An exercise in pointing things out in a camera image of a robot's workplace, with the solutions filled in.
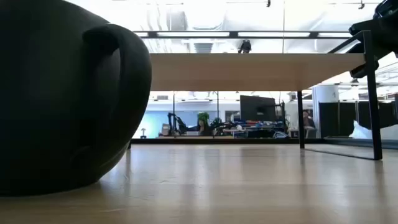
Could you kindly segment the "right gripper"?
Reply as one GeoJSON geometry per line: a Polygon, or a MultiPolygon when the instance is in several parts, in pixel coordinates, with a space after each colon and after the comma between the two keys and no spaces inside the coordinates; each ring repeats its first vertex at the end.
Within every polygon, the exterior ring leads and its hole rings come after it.
{"type": "MultiPolygon", "coordinates": [[[[362,30],[370,30],[372,34],[372,45],[374,56],[382,59],[391,52],[397,54],[397,17],[385,17],[397,11],[397,0],[382,0],[375,10],[373,19],[357,22],[349,28],[351,35],[362,30]]],[[[374,70],[379,68],[379,62],[374,61],[374,70]]],[[[350,71],[352,78],[363,78],[365,64],[350,71]]]]}

